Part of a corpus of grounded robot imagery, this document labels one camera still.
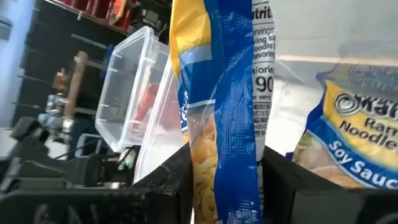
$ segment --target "plastic container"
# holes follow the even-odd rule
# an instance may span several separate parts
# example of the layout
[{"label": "plastic container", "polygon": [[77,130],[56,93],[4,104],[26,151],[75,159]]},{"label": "plastic container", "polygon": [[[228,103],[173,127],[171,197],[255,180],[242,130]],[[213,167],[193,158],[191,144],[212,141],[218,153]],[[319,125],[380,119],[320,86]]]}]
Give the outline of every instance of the plastic container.
[{"label": "plastic container", "polygon": [[142,144],[168,56],[169,47],[149,27],[115,47],[95,119],[114,152]]},{"label": "plastic container", "polygon": [[170,60],[166,64],[134,172],[134,183],[150,174],[183,146],[180,109]]}]

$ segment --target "ramen noodle brick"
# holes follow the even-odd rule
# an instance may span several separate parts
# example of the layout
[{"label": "ramen noodle brick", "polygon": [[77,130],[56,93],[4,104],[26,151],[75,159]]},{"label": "ramen noodle brick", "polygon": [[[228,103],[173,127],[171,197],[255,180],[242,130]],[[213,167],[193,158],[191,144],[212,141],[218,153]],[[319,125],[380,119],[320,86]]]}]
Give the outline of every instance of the ramen noodle brick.
[{"label": "ramen noodle brick", "polygon": [[[264,94],[254,92],[253,77],[269,78],[273,69],[253,74],[252,19],[247,0],[173,1],[170,59],[191,149],[195,223],[263,223],[253,95]],[[258,124],[261,134],[266,120]]]},{"label": "ramen noodle brick", "polygon": [[325,93],[293,161],[346,188],[398,189],[395,70],[341,64],[319,74]]}]

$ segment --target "wooden handle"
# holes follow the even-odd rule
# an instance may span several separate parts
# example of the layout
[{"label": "wooden handle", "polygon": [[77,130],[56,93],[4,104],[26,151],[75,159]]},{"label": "wooden handle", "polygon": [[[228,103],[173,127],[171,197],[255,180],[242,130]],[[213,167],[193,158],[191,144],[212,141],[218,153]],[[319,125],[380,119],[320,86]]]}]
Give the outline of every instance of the wooden handle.
[{"label": "wooden handle", "polygon": [[72,81],[69,87],[69,94],[67,98],[67,104],[65,105],[64,116],[73,116],[75,113],[75,104],[77,94],[79,92],[81,79],[85,72],[86,64],[88,60],[88,55],[85,52],[79,52],[77,58],[75,59],[75,71],[73,72]]}]

